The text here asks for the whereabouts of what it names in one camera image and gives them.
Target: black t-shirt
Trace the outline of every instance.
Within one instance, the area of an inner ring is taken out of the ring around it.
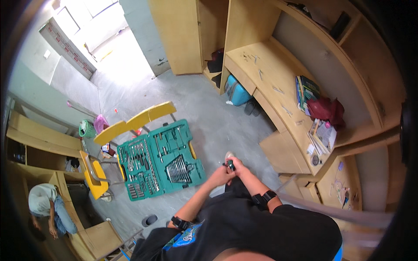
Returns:
[[[248,198],[224,193],[202,207],[184,233],[156,228],[134,249],[132,261],[212,261],[237,248],[274,260],[332,260],[341,247],[338,225],[328,216],[295,208],[260,211]]]

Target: green tool case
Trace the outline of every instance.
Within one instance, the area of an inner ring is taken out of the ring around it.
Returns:
[[[117,147],[121,171],[131,201],[152,198],[202,184],[206,174],[189,144],[192,135],[185,119]]]

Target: concrete floor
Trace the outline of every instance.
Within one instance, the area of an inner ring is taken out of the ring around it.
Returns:
[[[132,32],[123,33],[115,41],[118,42],[113,43],[113,52],[103,59],[100,69],[91,78],[99,90],[100,110],[110,124],[127,121],[152,105],[172,101],[177,108],[174,116],[187,119],[190,125],[192,144],[207,176],[222,164],[225,153],[230,150],[271,189],[280,186],[277,173],[258,145],[276,130],[265,113],[258,117],[247,116],[244,106],[226,104],[226,95],[219,96],[203,75],[175,76],[169,70],[152,79],[154,75]],[[155,129],[164,122],[172,120],[165,116],[147,127]],[[131,133],[126,133],[114,141],[122,144],[131,136]],[[110,179],[116,181],[120,178],[116,167],[104,165],[103,168]],[[120,184],[111,187],[115,194],[111,202],[94,200],[91,195],[90,199],[97,212],[104,219],[110,218],[122,239],[126,239],[142,229],[142,219],[150,214],[156,214],[158,221],[144,228],[144,236],[156,227],[165,226],[197,189],[191,187],[131,202],[125,186]]]

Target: window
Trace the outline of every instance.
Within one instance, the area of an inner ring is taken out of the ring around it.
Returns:
[[[84,3],[86,4],[86,7],[89,10],[93,18],[117,2],[119,1],[118,0],[84,0]]]
[[[57,18],[59,19],[60,27],[65,32],[65,34],[68,34],[68,36],[74,35],[80,30],[80,27],[68,12],[67,7],[64,7],[61,9],[61,11],[58,12]]]

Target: blue suitcase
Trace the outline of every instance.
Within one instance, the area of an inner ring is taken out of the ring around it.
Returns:
[[[228,76],[227,83],[225,84],[225,92],[235,106],[246,103],[252,97],[232,74]]]

